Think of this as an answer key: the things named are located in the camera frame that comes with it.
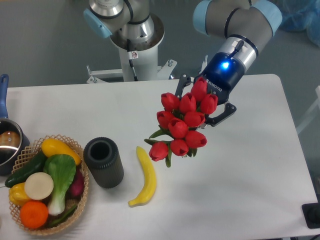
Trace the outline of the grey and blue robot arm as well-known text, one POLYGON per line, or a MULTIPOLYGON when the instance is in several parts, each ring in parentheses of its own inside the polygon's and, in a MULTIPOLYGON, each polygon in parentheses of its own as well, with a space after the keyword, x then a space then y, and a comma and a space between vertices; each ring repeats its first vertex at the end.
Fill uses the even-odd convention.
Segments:
MULTIPOLYGON (((164 38, 162 21, 150 12, 147 0, 91 0, 83 12, 88 26, 118 48, 126 82, 167 79, 172 68, 158 65, 158 46, 164 38)), ((193 13, 194 28, 207 36, 225 38, 211 61, 205 61, 200 77, 224 105, 224 112, 207 117, 202 127, 216 126, 236 107, 229 95, 275 35, 282 13, 267 0, 203 0, 193 13)))

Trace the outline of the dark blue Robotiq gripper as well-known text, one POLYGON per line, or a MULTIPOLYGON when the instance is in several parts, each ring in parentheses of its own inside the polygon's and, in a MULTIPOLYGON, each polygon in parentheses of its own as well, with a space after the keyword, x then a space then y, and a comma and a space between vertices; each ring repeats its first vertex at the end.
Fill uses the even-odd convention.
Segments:
MULTIPOLYGON (((199 125, 200 129, 205 129, 207 126, 216 127, 237 111, 237 107, 228 100, 231 91, 244 74, 245 68, 238 60, 229 59, 226 53, 218 52, 202 73, 195 78, 194 82, 197 82, 200 77, 203 77, 207 81, 207 92, 217 95, 218 104, 224 104, 224 111, 218 116, 210 117, 208 114, 204 115, 205 121, 199 125)), ((184 88, 192 82, 192 77, 182 73, 174 95, 182 98, 184 88)))

